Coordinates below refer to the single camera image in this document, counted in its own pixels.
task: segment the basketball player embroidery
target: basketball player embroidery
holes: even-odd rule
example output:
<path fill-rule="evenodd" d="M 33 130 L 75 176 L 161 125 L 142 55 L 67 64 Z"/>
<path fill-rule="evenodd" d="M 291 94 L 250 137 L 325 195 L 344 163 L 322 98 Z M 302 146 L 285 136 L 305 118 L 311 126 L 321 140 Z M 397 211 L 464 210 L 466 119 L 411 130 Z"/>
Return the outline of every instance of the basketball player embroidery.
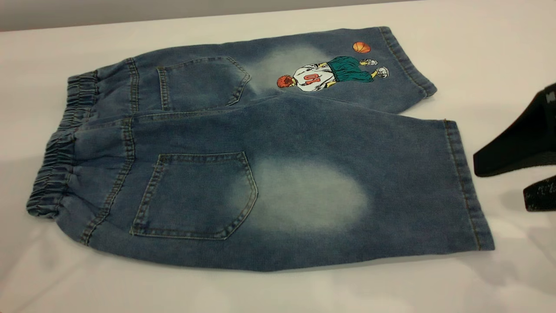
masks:
<path fill-rule="evenodd" d="M 368 53 L 371 47 L 358 41 L 353 44 L 353 50 L 359 53 Z M 361 81 L 372 82 L 375 77 L 388 77 L 388 69 L 379 67 L 373 72 L 362 71 L 359 66 L 377 65 L 376 60 L 366 58 L 358 61 L 351 56 L 339 56 L 332 61 L 309 64 L 295 71 L 293 76 L 283 75 L 276 84 L 280 88 L 297 86 L 302 91 L 319 91 L 329 88 L 337 82 Z"/>

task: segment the denim shorts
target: denim shorts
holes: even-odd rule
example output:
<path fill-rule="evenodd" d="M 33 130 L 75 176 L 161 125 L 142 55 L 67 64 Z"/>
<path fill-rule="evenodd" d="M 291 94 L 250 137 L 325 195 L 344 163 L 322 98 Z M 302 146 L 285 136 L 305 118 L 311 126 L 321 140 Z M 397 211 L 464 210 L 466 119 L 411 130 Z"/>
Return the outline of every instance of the denim shorts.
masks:
<path fill-rule="evenodd" d="M 493 250 L 456 123 L 397 114 L 435 91 L 387 27 L 128 58 L 69 78 L 27 210 L 190 267 Z"/>

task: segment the orange basketball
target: orange basketball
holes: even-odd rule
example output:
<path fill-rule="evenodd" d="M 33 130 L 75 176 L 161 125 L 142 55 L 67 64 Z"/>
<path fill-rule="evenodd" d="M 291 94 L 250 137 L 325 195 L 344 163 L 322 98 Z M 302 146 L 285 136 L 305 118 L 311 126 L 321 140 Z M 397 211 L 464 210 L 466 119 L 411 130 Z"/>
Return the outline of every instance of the orange basketball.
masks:
<path fill-rule="evenodd" d="M 367 53 L 371 51 L 371 47 L 367 45 L 365 42 L 357 41 L 353 44 L 353 50 L 359 53 Z"/>

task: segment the red hair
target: red hair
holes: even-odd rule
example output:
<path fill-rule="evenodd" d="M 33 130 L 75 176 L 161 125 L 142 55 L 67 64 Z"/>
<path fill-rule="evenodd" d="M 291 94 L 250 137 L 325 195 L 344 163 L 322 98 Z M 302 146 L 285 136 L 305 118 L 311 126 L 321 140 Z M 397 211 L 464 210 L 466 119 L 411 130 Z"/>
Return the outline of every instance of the red hair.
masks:
<path fill-rule="evenodd" d="M 278 79 L 276 84 L 280 88 L 285 88 L 285 87 L 289 87 L 293 82 L 294 82 L 293 77 L 291 77 L 290 75 L 284 75 Z"/>

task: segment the white sneaker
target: white sneaker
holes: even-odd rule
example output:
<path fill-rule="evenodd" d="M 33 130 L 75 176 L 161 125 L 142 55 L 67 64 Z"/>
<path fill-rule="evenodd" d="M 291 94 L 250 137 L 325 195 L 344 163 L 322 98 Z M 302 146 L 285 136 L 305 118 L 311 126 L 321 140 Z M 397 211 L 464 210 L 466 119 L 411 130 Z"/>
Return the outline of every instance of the white sneaker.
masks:
<path fill-rule="evenodd" d="M 361 60 L 361 62 L 365 62 L 365 66 L 367 65 L 377 65 L 378 62 L 376 60 L 373 60 L 372 58 L 366 58 L 364 60 Z"/>
<path fill-rule="evenodd" d="M 379 67 L 378 69 L 376 69 L 376 71 L 378 72 L 378 74 L 376 75 L 380 78 L 386 78 L 390 74 L 386 67 Z"/>

